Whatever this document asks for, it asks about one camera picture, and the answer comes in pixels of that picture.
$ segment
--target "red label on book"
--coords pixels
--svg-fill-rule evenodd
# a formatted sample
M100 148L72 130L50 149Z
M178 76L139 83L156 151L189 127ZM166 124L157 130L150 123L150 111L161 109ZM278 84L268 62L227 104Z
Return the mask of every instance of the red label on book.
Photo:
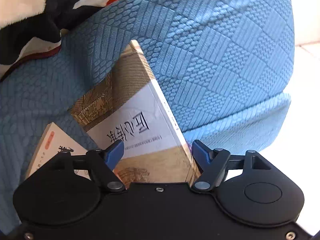
M51 133L50 133L50 136L49 136L49 138L48 138L48 140L47 140L47 143L45 144L45 149L47 150L47 149L49 149L49 146L50 146L50 143L52 142L52 139L53 139L53 137L54 137L54 131L52 131Z

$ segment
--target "book cover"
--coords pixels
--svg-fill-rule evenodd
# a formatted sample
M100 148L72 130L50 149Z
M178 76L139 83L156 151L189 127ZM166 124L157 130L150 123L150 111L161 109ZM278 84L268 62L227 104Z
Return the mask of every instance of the book cover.
M26 178L30 177L48 160L62 150L70 150L71 155L84 155L87 150L68 136L55 123L49 123L42 134L36 151L33 154ZM88 171L75 170L77 175L90 179Z
M137 41L70 112L100 148L124 142L115 171L126 186L133 181L192 183L200 175Z

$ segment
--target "white tiled floor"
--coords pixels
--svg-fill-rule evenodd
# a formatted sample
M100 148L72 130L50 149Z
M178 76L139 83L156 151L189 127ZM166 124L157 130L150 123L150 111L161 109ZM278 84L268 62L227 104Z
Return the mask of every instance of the white tiled floor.
M320 0L291 0L296 45L320 40Z
M296 47L294 71L284 92L292 97L281 131L261 154L303 191L298 223L310 234L320 230L320 44Z

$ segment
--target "metal screw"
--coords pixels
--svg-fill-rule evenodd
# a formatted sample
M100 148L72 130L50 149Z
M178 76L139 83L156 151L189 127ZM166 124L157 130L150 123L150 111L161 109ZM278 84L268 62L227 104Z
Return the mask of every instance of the metal screw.
M107 186L109 189L116 190L116 189L121 189L123 184L119 181L112 181L112 182L109 182Z
M197 183L195 183L195 187L197 189L204 190L204 189L210 188L210 184L208 182L205 182L205 181L198 181Z
M26 239L26 240L33 240L33 234L31 234L31 233L25 233L25 234L24 234L24 239Z
M285 236L285 239L287 239L287 240L294 240L295 238L296 238L296 233L295 232L289 232Z

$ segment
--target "blue textured fabric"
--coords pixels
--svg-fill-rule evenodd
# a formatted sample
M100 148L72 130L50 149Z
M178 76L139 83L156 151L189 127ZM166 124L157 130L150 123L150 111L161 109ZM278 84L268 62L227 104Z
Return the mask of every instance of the blue textured fabric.
M21 65L0 83L0 230L19 219L12 193L55 122L94 142L67 109L137 39L187 140L232 153L277 135L294 54L290 0L119 0L62 39L61 51Z

